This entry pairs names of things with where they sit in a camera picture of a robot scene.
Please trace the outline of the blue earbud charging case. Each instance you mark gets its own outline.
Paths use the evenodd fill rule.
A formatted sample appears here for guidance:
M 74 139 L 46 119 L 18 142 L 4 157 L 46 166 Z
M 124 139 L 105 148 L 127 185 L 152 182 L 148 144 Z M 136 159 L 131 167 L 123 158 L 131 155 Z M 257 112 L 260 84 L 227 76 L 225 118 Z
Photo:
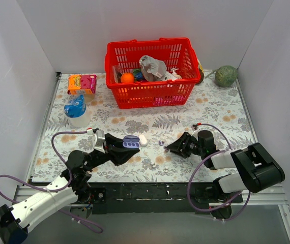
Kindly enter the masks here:
M 123 138 L 123 147 L 124 148 L 139 148 L 139 137 L 134 135 L 127 135 Z

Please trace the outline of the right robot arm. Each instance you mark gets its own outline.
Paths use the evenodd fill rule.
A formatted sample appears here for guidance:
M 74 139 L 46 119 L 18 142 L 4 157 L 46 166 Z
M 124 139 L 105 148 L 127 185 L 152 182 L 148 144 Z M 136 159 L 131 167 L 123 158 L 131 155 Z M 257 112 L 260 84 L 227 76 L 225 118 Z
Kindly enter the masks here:
M 187 198 L 205 198 L 209 195 L 218 202 L 224 202 L 243 190 L 258 193 L 285 180 L 285 173 L 276 160 L 260 144 L 254 143 L 245 149 L 218 150 L 212 132 L 202 130 L 196 136 L 188 132 L 166 146 L 166 149 L 182 158 L 197 155 L 201 158 L 200 165 L 210 170 L 235 168 L 231 173 L 215 179 L 212 187 L 205 190 L 193 190 L 187 186 Z

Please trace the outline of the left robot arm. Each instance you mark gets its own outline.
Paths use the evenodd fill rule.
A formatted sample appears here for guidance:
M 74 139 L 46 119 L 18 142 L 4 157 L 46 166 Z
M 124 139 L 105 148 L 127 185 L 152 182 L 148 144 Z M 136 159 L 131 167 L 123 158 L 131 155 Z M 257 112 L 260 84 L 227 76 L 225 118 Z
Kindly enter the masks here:
M 23 243 L 29 232 L 63 207 L 75 202 L 86 203 L 92 196 L 88 181 L 94 168 L 108 161 L 115 166 L 123 165 L 140 151 L 134 136 L 126 142 L 100 129 L 88 128 L 84 133 L 94 140 L 90 153 L 70 152 L 63 161 L 66 169 L 54 181 L 43 188 L 33 186 L 36 193 L 21 202 L 0 207 L 3 243 Z

